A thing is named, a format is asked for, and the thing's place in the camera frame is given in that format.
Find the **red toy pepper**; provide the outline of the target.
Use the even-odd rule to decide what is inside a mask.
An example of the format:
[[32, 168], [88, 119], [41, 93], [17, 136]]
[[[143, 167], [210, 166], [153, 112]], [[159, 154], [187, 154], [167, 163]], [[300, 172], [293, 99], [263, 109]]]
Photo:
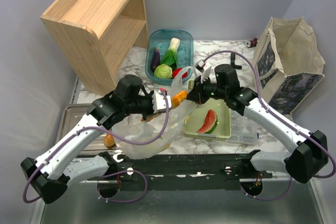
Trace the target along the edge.
[[173, 72], [172, 72], [172, 78], [174, 79], [178, 74], [179, 72], [182, 70], [182, 68], [177, 68], [175, 69]]

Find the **clear plastic grocery bag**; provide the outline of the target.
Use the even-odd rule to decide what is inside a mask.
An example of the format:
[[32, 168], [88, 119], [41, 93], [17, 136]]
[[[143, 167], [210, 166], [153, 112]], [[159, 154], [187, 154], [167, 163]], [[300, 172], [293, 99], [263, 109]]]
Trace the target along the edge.
[[114, 125], [111, 129], [115, 134], [124, 137], [128, 141], [140, 143], [129, 144], [115, 138], [117, 147], [131, 159], [143, 159], [152, 157], [167, 149], [173, 141], [181, 135], [185, 119], [196, 108], [196, 103], [188, 100], [182, 101], [179, 106], [169, 112], [167, 126], [161, 136], [150, 144], [145, 144], [155, 138], [164, 125], [166, 114], [162, 113], [150, 121], [141, 121], [142, 115], [132, 114], [123, 121]]

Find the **green toy cabbage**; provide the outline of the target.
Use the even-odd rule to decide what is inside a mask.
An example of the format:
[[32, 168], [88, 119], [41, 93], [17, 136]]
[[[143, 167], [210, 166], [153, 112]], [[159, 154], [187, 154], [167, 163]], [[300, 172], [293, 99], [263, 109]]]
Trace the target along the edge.
[[166, 64], [161, 64], [156, 67], [154, 71], [154, 76], [159, 79], [171, 79], [173, 70], [170, 66]]

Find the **toy watermelon slice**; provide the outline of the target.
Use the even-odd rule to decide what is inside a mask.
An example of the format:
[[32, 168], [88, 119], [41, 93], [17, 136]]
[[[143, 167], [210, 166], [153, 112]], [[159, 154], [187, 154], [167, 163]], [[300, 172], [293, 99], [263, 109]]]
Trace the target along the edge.
[[211, 134], [217, 127], [218, 118], [214, 110], [208, 110], [204, 123], [197, 131], [200, 134]]

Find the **purple toy eggplant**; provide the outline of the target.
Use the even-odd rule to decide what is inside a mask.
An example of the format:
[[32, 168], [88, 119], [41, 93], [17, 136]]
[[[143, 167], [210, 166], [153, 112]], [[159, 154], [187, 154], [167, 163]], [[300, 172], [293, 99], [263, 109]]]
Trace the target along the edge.
[[157, 68], [157, 66], [159, 66], [159, 65], [160, 65], [160, 51], [159, 51], [158, 47], [155, 47], [153, 57], [152, 57], [152, 61], [151, 61], [151, 64], [150, 64], [151, 71], [154, 72], [155, 69]]

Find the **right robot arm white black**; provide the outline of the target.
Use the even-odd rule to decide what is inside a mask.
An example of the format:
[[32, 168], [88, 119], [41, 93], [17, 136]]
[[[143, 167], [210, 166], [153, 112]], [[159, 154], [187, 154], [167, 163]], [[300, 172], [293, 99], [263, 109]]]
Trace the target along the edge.
[[241, 87], [231, 65], [219, 65], [214, 71], [216, 82], [197, 77], [187, 99], [198, 104], [210, 98], [224, 100], [231, 110], [262, 126], [286, 148], [285, 152], [253, 151], [241, 165], [246, 177], [263, 171], [282, 172], [305, 184], [328, 163], [327, 138], [321, 131], [312, 133], [294, 124], [259, 99], [252, 89]]

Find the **canvas tote bag with print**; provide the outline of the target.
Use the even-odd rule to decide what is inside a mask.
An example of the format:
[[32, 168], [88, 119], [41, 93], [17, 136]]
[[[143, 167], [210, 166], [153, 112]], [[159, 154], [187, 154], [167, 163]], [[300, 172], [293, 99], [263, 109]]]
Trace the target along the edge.
[[261, 97], [291, 114], [324, 78], [325, 61], [314, 31], [303, 18], [271, 18], [254, 51]]

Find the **toy baguette bread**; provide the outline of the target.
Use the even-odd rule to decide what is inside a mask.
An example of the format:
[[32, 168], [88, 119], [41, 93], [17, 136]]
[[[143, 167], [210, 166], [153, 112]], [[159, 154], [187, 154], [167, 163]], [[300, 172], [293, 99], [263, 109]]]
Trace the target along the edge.
[[[172, 99], [172, 106], [171, 109], [175, 109], [177, 108], [187, 97], [187, 91], [181, 91], [178, 94], [176, 94]], [[162, 112], [158, 112], [158, 113], [154, 113], [150, 116], [147, 117], [143, 117], [141, 119], [142, 122], [149, 122], [151, 121], [153, 118], [158, 117], [160, 114], [162, 114]]]

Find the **toy bok choy green white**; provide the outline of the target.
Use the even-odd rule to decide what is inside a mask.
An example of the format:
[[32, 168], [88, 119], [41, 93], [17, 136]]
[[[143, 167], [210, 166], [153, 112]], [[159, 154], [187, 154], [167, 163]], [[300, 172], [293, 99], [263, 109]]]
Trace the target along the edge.
[[160, 64], [165, 64], [175, 70], [177, 68], [178, 57], [177, 50], [180, 46], [180, 40], [178, 38], [172, 38], [170, 45], [166, 53], [164, 54]]

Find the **orange glazed bread bun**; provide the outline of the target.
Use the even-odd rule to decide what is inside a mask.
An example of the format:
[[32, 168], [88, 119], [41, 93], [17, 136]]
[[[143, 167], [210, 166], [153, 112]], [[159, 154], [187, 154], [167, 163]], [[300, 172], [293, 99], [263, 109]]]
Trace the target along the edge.
[[107, 134], [104, 137], [103, 144], [108, 149], [115, 147], [115, 141], [114, 141], [113, 136], [111, 134]]

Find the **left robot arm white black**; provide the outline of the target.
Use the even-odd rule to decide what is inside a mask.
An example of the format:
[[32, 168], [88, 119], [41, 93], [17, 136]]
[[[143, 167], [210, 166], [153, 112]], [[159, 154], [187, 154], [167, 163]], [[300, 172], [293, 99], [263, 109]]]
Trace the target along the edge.
[[92, 178], [117, 180], [122, 175], [132, 177], [133, 168], [122, 168], [118, 154], [102, 152], [84, 162], [74, 163], [81, 151], [102, 133], [111, 134], [111, 128], [132, 114], [144, 119], [157, 115], [170, 107], [165, 91], [147, 92], [141, 78], [128, 74], [115, 90], [93, 101], [80, 121], [57, 144], [37, 158], [25, 158], [20, 166], [27, 180], [23, 201], [33, 203], [42, 199], [51, 204], [59, 199], [73, 184]]

